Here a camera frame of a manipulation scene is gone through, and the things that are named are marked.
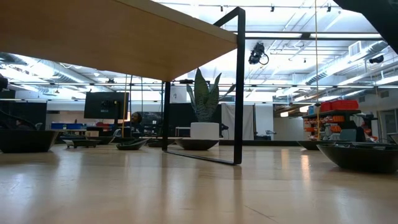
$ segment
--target wooden tabletop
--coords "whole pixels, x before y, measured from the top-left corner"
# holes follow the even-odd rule
[[[150,0],[0,2],[0,52],[170,81],[236,35]]]

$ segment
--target ductwork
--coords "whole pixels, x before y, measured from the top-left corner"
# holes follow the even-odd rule
[[[349,78],[349,79],[339,83],[339,85],[347,85],[347,84],[353,83],[355,81],[358,81],[358,80],[360,80],[362,78],[366,78],[366,77],[370,77],[371,75],[378,74],[380,72],[384,72],[384,73],[393,72],[395,70],[395,68],[397,68],[397,67],[398,67],[398,62],[392,62],[392,63],[387,64],[385,66],[382,66],[382,67],[379,67],[379,68],[375,68],[374,70],[366,72],[366,73],[364,73],[362,75],[357,75],[357,76],[355,76],[353,78]],[[395,73],[388,74],[386,77],[394,76],[394,75],[395,75]],[[307,99],[314,99],[316,96],[321,97],[325,93],[329,93],[329,94],[334,95],[334,93],[337,92],[337,91],[343,91],[345,93],[349,93],[351,91],[356,91],[356,90],[358,90],[358,89],[354,89],[354,90],[352,90],[352,89],[347,89],[347,90],[337,89],[337,90],[332,90],[332,91],[331,90],[322,90],[322,91],[319,91],[318,93],[317,93],[316,90],[313,90],[310,93],[308,93],[306,98]]]
[[[83,75],[80,75],[77,72],[74,72],[73,70],[67,69],[63,66],[61,66],[57,62],[53,62],[50,60],[44,60],[44,59],[37,59],[33,57],[26,57],[22,55],[17,55],[17,54],[7,54],[10,55],[11,57],[16,57],[19,58],[20,61],[24,62],[25,64],[36,64],[36,63],[41,63],[42,65],[47,66],[48,68],[51,68],[53,70],[53,75],[56,75],[60,77],[61,82],[66,82],[66,83],[92,83],[94,82],[93,80],[86,78]],[[97,91],[113,91],[112,89],[106,87],[106,86],[93,86]]]
[[[373,44],[369,44],[369,42],[362,42],[361,53],[350,57],[349,52],[343,54],[342,56],[334,59],[333,61],[324,65],[321,69],[319,69],[318,75],[317,71],[314,71],[307,75],[302,82],[298,83],[298,85],[311,85],[315,83],[317,80],[321,80],[322,78],[329,77],[330,75],[336,74],[346,68],[349,68],[353,65],[353,63],[358,62],[359,60],[368,60],[370,58],[374,58],[380,54],[386,53],[388,47],[388,43],[385,41],[378,41]],[[285,90],[277,91],[277,96],[285,96],[294,93],[300,88],[292,87]]]
[[[0,65],[1,64],[16,64],[16,65],[27,65],[23,60],[20,58],[12,55],[0,52]]]

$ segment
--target dark bowl planter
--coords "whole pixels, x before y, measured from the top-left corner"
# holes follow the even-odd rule
[[[99,140],[99,145],[107,145],[111,143],[114,136],[86,137],[87,140]]]
[[[85,140],[84,136],[61,136],[60,139],[63,140]]]
[[[318,145],[319,150],[332,162],[344,169],[366,172],[393,173],[398,169],[398,146],[368,148],[353,144]]]
[[[3,153],[48,152],[58,131],[0,130]]]
[[[334,141],[297,141],[297,143],[303,146],[306,150],[319,150],[317,145],[319,144],[334,144]]]
[[[97,144],[100,143],[100,140],[63,140],[68,147],[97,147]]]
[[[201,140],[201,139],[176,139],[175,143],[185,150],[205,151],[213,147],[219,140]]]
[[[133,140],[133,141],[123,142],[123,143],[117,144],[116,147],[119,150],[138,150],[142,146],[144,146],[145,143],[148,140],[149,139],[136,139],[136,140]]]
[[[174,141],[175,141],[174,139],[168,139],[167,140],[167,145],[169,146],[169,145],[173,144]],[[148,143],[147,146],[148,147],[162,147],[163,146],[163,140],[161,140],[161,139],[160,140],[155,140],[153,142]]]

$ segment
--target person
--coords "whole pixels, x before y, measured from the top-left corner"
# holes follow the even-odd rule
[[[130,127],[131,132],[133,134],[139,133],[139,135],[142,136],[144,134],[144,127],[141,125],[141,121],[142,121],[141,114],[138,112],[134,112],[131,115],[131,127],[130,127],[130,121],[124,122],[124,127]]]

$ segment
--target computer monitor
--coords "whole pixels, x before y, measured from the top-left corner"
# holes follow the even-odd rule
[[[127,119],[129,93],[98,92],[86,94],[85,118]]]

